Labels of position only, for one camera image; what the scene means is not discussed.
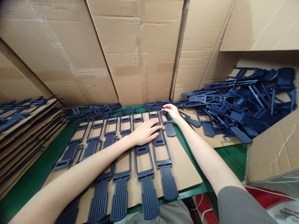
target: forearm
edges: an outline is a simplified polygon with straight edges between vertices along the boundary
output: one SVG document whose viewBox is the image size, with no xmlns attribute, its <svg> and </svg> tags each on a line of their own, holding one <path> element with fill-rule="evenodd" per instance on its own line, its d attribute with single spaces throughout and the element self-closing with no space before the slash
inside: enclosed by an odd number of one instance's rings
<svg viewBox="0 0 299 224">
<path fill-rule="evenodd" d="M 177 122 L 201 170 L 211 183 L 216 195 L 226 186 L 245 189 L 219 154 L 201 138 L 185 120 Z"/>
<path fill-rule="evenodd" d="M 10 223 L 54 223 L 63 209 L 125 150 L 133 147 L 128 136 L 65 171 L 40 190 Z"/>
</svg>

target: gray shirt sleeve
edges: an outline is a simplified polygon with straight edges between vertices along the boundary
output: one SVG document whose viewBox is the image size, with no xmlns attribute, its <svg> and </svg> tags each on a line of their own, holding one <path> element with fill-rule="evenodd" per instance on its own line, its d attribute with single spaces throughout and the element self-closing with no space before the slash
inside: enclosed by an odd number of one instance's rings
<svg viewBox="0 0 299 224">
<path fill-rule="evenodd" d="M 277 224 L 247 191 L 233 186 L 218 193 L 220 224 Z"/>
</svg>

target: hand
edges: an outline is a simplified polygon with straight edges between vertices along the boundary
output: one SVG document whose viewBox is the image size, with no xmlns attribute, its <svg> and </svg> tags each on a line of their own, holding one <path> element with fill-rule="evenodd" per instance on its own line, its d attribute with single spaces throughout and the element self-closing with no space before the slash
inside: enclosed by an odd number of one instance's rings
<svg viewBox="0 0 299 224">
<path fill-rule="evenodd" d="M 184 121 L 184 119 L 181 117 L 180 112 L 178 111 L 178 108 L 172 104 L 165 104 L 163 105 L 164 108 L 161 110 L 167 111 L 168 114 L 172 117 L 173 121 L 178 124 L 179 122 Z"/>
<path fill-rule="evenodd" d="M 132 143 L 135 145 L 144 145 L 158 137 L 159 133 L 154 133 L 158 129 L 163 128 L 162 125 L 154 126 L 159 121 L 147 120 L 139 126 L 132 134 L 128 135 Z"/>
</svg>

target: green work table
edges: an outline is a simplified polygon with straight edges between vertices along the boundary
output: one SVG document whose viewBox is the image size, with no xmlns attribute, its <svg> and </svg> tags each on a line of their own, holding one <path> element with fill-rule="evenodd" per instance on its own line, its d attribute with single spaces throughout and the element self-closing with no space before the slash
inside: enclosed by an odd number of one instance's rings
<svg viewBox="0 0 299 224">
<path fill-rule="evenodd" d="M 178 200 L 195 196 L 201 193 L 212 191 L 212 186 L 204 176 L 203 172 L 199 168 L 196 160 L 191 153 L 191 150 L 184 138 L 181 130 L 177 125 L 173 125 L 177 138 L 179 139 L 184 150 L 188 154 L 190 160 L 195 166 L 196 170 L 200 174 L 203 183 L 179 191 Z M 48 173 L 51 165 L 59 155 L 59 149 L 65 149 L 69 139 L 74 134 L 76 127 L 75 119 L 65 127 L 65 129 L 59 134 L 59 136 L 49 145 L 44 153 L 38 158 L 38 160 L 30 167 L 30 169 L 21 177 L 12 190 L 0 201 L 0 223 L 8 223 L 15 214 L 30 200 L 30 198 L 36 193 L 38 187 L 43 181 L 44 177 Z M 233 146 L 227 146 L 222 148 L 216 148 L 218 154 L 229 165 L 232 171 L 236 174 L 240 181 L 245 178 L 246 171 L 246 157 L 247 157 L 247 145 L 239 144 Z M 159 199 L 159 204 L 165 204 L 167 201 L 164 198 Z M 134 213 L 142 211 L 142 205 L 139 204 L 135 207 L 128 209 L 128 213 Z"/>
</svg>

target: person's left hand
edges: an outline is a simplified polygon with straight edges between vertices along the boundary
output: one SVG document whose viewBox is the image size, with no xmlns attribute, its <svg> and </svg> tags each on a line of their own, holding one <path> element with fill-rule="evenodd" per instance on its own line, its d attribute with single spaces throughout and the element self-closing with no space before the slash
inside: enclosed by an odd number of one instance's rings
<svg viewBox="0 0 299 224">
<path fill-rule="evenodd" d="M 162 125 L 154 126 L 158 122 L 159 121 L 147 120 L 130 135 L 128 135 L 128 137 L 131 139 L 134 145 L 144 145 L 145 143 L 148 143 L 158 137 L 158 132 L 153 134 L 153 132 L 163 128 Z"/>
</svg>

